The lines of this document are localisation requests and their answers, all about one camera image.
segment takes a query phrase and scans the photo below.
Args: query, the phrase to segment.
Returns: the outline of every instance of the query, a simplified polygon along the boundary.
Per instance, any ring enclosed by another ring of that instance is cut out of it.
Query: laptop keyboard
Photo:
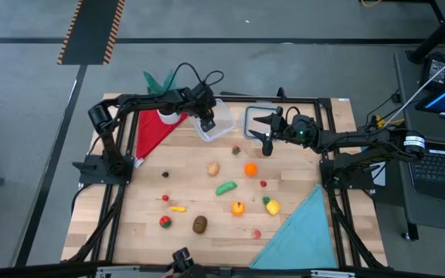
[[[415,179],[445,182],[445,154],[428,153],[411,167]]]

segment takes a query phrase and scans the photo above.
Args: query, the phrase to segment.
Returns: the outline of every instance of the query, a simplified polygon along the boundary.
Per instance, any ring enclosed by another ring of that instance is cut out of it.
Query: orange
[[[257,171],[258,171],[258,168],[255,165],[255,163],[250,162],[245,165],[245,174],[247,176],[251,177],[253,175],[256,175]]]
[[[243,202],[234,202],[231,204],[231,213],[233,213],[236,216],[240,216],[245,212],[245,204]]]

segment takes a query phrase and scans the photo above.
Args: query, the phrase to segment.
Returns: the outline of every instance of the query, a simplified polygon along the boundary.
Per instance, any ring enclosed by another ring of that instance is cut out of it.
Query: concrete floor
[[[445,12],[445,1],[440,7]],[[76,1],[0,0],[1,37],[63,36]],[[438,25],[429,5],[356,0],[283,2],[181,2],[128,0],[120,37],[423,38]],[[9,266],[29,213],[78,66],[57,66],[60,45],[0,45],[0,267]],[[70,220],[78,172],[92,127],[87,110],[104,93],[142,93],[142,70],[164,76],[180,62],[203,74],[222,70],[215,91],[289,96],[347,97],[357,125],[397,89],[392,54],[412,46],[116,45],[108,66],[88,66],[53,186],[29,258],[59,261]],[[178,84],[192,86],[181,71]],[[379,113],[394,106],[386,104]],[[445,230],[420,228],[419,242],[399,237],[403,210],[378,205],[389,265],[397,270],[445,275]]]

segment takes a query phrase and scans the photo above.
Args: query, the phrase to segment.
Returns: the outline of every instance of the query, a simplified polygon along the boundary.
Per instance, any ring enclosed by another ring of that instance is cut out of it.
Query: wooden tabletop
[[[105,98],[116,95],[106,94]],[[331,99],[331,102],[337,132],[354,131],[355,122],[349,100]],[[244,138],[241,117],[250,104],[226,103],[236,118],[236,128],[209,143],[197,135],[192,122],[187,119],[148,155],[140,168],[134,170],[134,177],[124,197],[114,250],[115,263],[166,265],[172,262],[175,250],[188,247],[195,262],[203,266],[248,266],[287,217],[321,182],[319,154],[297,145],[276,142],[272,156],[265,158],[261,154],[260,142]],[[296,106],[302,114],[315,115],[312,104],[280,105],[285,110],[289,106]],[[322,115],[324,129],[328,129],[324,110]],[[231,152],[233,145],[242,150],[237,156]],[[94,153],[100,153],[101,148],[100,143],[97,144]],[[359,149],[341,151],[353,153]],[[219,174],[215,177],[207,175],[207,166],[213,161],[220,165]],[[259,168],[258,174],[252,178],[243,172],[247,162],[254,162]],[[161,176],[164,171],[169,172],[168,178]],[[267,182],[265,188],[260,186],[261,180]],[[238,188],[216,196],[216,188],[228,181],[237,183]],[[76,200],[63,259],[74,255],[95,229],[104,188],[104,185],[92,185]],[[372,200],[359,190],[349,190],[348,193],[356,232],[376,259],[386,264]],[[169,202],[162,201],[164,194],[169,196]],[[335,246],[327,194],[324,191],[323,194],[331,241]],[[262,203],[263,196],[280,203],[278,215],[267,212]],[[244,215],[232,215],[230,204],[234,201],[246,204]],[[168,208],[170,205],[185,206],[187,210],[171,212]],[[172,226],[168,229],[158,224],[163,215],[172,219]],[[203,235],[192,231],[197,215],[204,215],[208,219],[209,224]],[[262,232],[261,239],[252,238],[254,229]],[[108,238],[109,230],[104,233],[100,258],[105,257]],[[342,238],[346,260],[351,265],[350,246],[344,231]]]

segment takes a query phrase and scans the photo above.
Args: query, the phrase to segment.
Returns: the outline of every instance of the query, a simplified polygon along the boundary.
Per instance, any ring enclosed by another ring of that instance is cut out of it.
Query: blue cloth
[[[250,264],[255,270],[337,268],[320,185]]]

